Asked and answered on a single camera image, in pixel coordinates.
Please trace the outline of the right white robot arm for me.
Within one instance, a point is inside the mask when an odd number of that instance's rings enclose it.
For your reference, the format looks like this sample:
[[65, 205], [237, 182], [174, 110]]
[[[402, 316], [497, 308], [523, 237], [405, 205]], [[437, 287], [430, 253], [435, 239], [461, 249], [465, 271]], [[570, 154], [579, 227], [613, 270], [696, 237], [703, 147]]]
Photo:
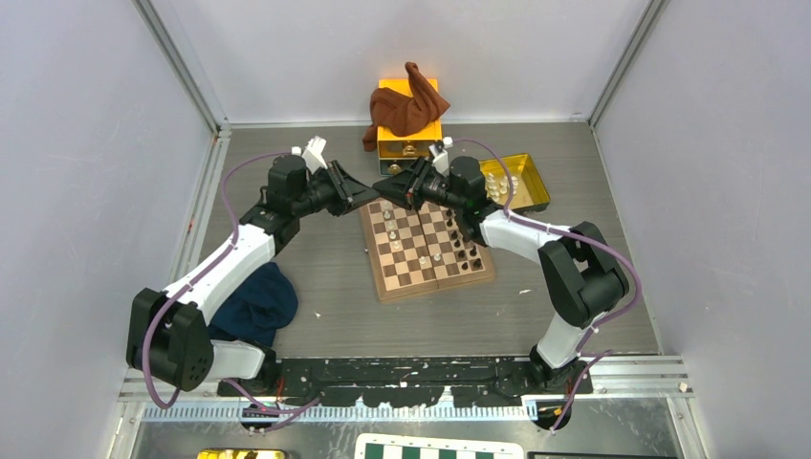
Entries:
[[639, 301], [638, 273], [595, 225], [556, 226], [522, 217], [489, 197], [475, 158], [449, 160], [440, 143], [431, 150], [432, 158], [417, 160], [374, 189], [403, 208], [418, 210], [426, 202], [448, 208], [467, 239], [539, 264], [555, 315], [530, 353], [531, 379], [542, 392], [557, 391], [568, 379], [567, 367], [595, 330], [615, 316], [620, 300], [631, 295], [633, 303]]

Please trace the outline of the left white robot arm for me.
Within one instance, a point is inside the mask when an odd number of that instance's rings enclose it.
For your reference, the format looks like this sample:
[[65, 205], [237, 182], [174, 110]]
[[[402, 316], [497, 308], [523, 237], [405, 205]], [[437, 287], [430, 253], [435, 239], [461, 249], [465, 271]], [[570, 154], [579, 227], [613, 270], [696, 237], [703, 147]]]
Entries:
[[214, 339], [211, 321], [227, 298], [298, 234], [303, 217], [348, 214], [379, 198], [337, 161], [322, 157], [326, 141], [271, 154], [260, 197], [241, 218], [231, 211], [232, 232], [205, 261], [168, 286], [145, 288], [133, 299], [126, 363], [145, 376], [150, 393], [159, 380], [189, 392], [204, 382], [241, 380], [253, 393], [275, 389], [278, 368], [266, 346]]

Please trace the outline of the wooden chess board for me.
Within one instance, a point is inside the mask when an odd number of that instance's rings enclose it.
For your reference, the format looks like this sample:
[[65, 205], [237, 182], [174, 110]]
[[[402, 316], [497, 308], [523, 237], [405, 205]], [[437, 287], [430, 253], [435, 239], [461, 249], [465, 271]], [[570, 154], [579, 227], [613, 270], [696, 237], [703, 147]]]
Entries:
[[[426, 202], [406, 210], [380, 198], [360, 209], [375, 289], [381, 301], [469, 287], [495, 279], [487, 248], [462, 236], [451, 209]], [[397, 239], [390, 240], [395, 230]], [[433, 255], [440, 252], [442, 260]], [[419, 258], [427, 263], [421, 266]], [[474, 270], [474, 259], [482, 268]]]

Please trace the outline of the yellow metal tray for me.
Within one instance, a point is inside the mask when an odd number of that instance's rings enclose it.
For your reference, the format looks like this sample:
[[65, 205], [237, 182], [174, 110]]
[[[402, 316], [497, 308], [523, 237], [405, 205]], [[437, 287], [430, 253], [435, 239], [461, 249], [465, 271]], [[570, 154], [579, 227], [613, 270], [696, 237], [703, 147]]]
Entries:
[[485, 189], [490, 199], [519, 213], [540, 212], [548, 208], [551, 198], [542, 182], [534, 160], [528, 153], [502, 157], [507, 171], [497, 159], [480, 161]]

